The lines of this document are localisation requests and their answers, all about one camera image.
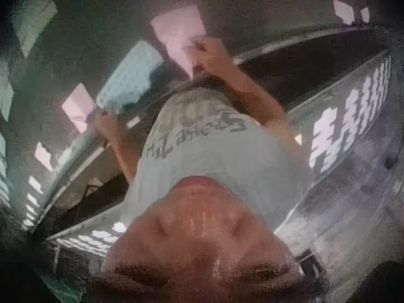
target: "fluorescent light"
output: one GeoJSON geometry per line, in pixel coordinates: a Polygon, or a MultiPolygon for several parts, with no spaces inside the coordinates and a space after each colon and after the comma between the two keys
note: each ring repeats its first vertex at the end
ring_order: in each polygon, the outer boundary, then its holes
{"type": "Polygon", "coordinates": [[[32,177],[30,175],[30,179],[28,180],[29,185],[31,185],[34,190],[36,190],[38,193],[43,194],[42,190],[41,190],[41,185],[40,183],[36,180],[36,178],[32,177]]]}
{"type": "Polygon", "coordinates": [[[32,204],[39,207],[38,200],[35,199],[30,193],[27,194],[27,198],[32,202],[32,204]]]}
{"type": "Polygon", "coordinates": [[[124,233],[126,231],[126,226],[122,222],[116,222],[112,229],[116,232],[124,233]]]}
{"type": "Polygon", "coordinates": [[[35,210],[33,210],[33,208],[31,206],[29,206],[28,204],[26,205],[27,210],[32,212],[35,216],[37,216],[38,214],[35,212],[35,210]]]}
{"type": "Polygon", "coordinates": [[[23,224],[26,225],[26,226],[28,226],[28,227],[33,226],[33,223],[32,223],[31,221],[29,221],[28,219],[25,219],[25,220],[23,221],[23,224]]]}
{"type": "Polygon", "coordinates": [[[110,234],[109,232],[104,232],[103,230],[102,230],[102,231],[93,230],[93,232],[91,233],[91,235],[92,235],[93,237],[98,238],[98,239],[102,239],[102,238],[110,237],[110,236],[111,236],[111,234],[110,234]]]}
{"type": "Polygon", "coordinates": [[[27,213],[27,218],[30,220],[35,220],[35,217],[31,215],[30,213],[27,213]]]}

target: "person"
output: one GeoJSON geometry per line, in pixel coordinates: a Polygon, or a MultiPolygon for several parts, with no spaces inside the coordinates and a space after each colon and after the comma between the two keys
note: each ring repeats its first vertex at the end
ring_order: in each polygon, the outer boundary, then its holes
{"type": "Polygon", "coordinates": [[[141,155],[114,114],[97,114],[130,187],[127,231],[87,287],[94,302],[267,302],[310,288],[273,232],[314,180],[285,111],[221,40],[193,44],[190,60],[235,97],[198,85],[176,93],[141,155]]]}

